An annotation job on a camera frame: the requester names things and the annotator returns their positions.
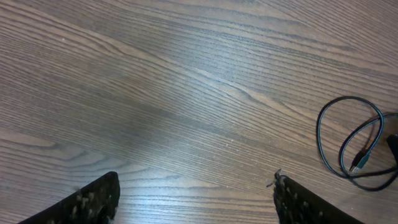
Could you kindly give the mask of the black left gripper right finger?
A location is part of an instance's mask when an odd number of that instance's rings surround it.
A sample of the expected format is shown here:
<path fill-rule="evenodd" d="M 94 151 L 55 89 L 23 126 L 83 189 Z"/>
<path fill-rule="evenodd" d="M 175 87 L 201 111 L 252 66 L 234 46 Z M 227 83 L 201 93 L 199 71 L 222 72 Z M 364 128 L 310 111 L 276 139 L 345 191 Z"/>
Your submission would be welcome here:
<path fill-rule="evenodd" d="M 280 224 L 363 224 L 279 170 L 271 186 Z"/>

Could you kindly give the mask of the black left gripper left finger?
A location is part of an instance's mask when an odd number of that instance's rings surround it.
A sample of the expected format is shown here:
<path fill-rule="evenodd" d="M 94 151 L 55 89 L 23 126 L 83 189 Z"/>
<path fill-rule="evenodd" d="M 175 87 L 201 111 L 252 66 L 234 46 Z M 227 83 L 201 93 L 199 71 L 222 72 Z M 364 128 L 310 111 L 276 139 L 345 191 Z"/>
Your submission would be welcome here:
<path fill-rule="evenodd" d="M 120 193 L 118 173 L 111 171 L 20 224 L 112 224 Z"/>

